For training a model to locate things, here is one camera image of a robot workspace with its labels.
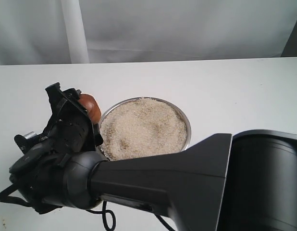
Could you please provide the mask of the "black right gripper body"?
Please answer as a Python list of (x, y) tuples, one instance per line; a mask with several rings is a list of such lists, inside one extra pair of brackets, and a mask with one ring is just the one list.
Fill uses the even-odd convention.
[(99, 123), (93, 124), (88, 114), (52, 114), (43, 135), (54, 139), (52, 150), (57, 153), (95, 151), (103, 144)]

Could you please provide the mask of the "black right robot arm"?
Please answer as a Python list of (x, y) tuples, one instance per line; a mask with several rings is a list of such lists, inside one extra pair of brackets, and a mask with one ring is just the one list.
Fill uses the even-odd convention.
[(107, 161), (68, 151), (49, 204), (108, 201), (171, 218), (180, 231), (297, 231), (297, 135), (211, 135), (176, 154)]

